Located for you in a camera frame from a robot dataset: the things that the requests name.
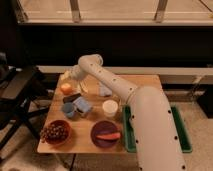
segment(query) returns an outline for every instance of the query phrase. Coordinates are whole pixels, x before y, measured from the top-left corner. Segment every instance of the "blue cup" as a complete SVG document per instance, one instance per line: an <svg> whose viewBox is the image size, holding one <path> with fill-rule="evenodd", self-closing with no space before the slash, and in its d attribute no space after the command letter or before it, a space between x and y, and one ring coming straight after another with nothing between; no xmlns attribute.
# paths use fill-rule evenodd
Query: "blue cup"
<svg viewBox="0 0 213 171"><path fill-rule="evenodd" d="M75 105L72 102L64 103L61 110L67 118L72 118L75 114Z"/></svg>

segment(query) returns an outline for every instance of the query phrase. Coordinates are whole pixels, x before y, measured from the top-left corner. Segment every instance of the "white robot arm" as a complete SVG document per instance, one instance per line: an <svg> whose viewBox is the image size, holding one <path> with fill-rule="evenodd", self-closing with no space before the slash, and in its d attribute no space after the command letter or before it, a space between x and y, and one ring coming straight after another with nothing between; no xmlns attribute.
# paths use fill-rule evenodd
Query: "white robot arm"
<svg viewBox="0 0 213 171"><path fill-rule="evenodd" d="M91 74L130 106L139 169L185 171L171 108L163 91L151 86L138 87L107 71L102 64L100 55L82 56L71 77L82 80Z"/></svg>

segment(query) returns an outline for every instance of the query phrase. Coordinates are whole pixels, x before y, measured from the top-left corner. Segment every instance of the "wooden table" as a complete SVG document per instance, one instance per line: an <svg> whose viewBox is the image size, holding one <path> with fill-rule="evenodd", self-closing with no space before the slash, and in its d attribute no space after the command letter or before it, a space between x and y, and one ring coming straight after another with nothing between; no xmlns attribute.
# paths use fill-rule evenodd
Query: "wooden table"
<svg viewBox="0 0 213 171"><path fill-rule="evenodd" d="M162 89L157 75L121 75L121 77L137 85L151 85ZM45 125L56 119L64 119L69 122L72 128L71 138L65 144L57 148L53 148L47 143L42 143L40 141L37 151L39 153L127 153L124 148L123 138L110 149L100 149L96 147L90 139L90 131L93 125L101 120L109 120L103 114L101 108L102 103L108 99L114 99L119 102L119 98L116 95L111 97L100 97L99 81L92 76L87 76L84 82L89 92L83 93L82 96L93 105L93 109L86 118L81 118L79 115L75 115L74 118L67 119L61 111L64 95L59 90L59 87L63 82L64 81L61 81L59 78ZM69 80L69 82L73 87L77 86L76 81ZM110 119L110 121L114 122L122 132L121 110L116 114L115 119Z"/></svg>

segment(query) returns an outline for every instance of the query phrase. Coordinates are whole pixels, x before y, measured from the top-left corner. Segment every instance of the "brown bowl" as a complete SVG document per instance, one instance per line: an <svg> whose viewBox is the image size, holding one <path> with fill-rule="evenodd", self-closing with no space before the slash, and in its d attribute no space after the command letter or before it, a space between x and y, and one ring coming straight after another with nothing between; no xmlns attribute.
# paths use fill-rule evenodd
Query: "brown bowl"
<svg viewBox="0 0 213 171"><path fill-rule="evenodd" d="M64 144L69 139L70 134L71 134L71 127L70 127L69 123L66 122L65 120L55 120L55 121L51 122L48 126L50 126L51 124L54 124L55 126L62 126L63 129L67 132L67 135L63 139L45 138L45 141L52 146L59 146L59 145Z"/></svg>

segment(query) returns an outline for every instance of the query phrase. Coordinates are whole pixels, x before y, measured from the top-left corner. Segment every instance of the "green tray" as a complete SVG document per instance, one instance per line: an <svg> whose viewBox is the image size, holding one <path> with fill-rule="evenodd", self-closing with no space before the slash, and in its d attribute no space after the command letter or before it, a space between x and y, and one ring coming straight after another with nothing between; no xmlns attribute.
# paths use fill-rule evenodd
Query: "green tray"
<svg viewBox="0 0 213 171"><path fill-rule="evenodd" d="M172 114L175 121L175 126L177 129L178 137L180 140L182 152L191 153L192 146L189 141L189 137L187 135L183 120L179 114L179 110L175 106L172 106L171 109L172 109ZM135 153L136 152L135 137L134 137L133 129L129 123L129 118L131 116L130 107L124 106L122 112L123 112L125 148L128 152Z"/></svg>

